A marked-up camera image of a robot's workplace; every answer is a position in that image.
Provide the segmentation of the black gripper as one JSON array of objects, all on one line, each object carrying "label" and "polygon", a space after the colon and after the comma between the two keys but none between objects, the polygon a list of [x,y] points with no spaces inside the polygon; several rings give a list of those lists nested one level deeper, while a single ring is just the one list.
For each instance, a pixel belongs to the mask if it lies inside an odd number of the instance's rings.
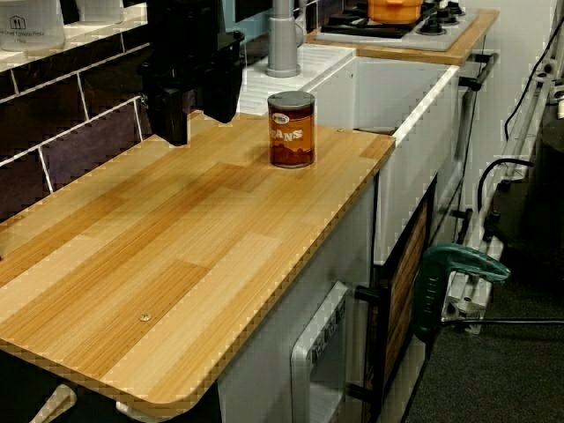
[{"label": "black gripper", "polygon": [[242,82],[241,42],[241,37],[213,37],[178,45],[152,43],[152,53],[138,66],[138,74],[144,90],[159,88],[150,97],[154,135],[174,146],[188,143],[181,91],[198,87],[203,87],[205,115],[221,123],[233,120]]}]

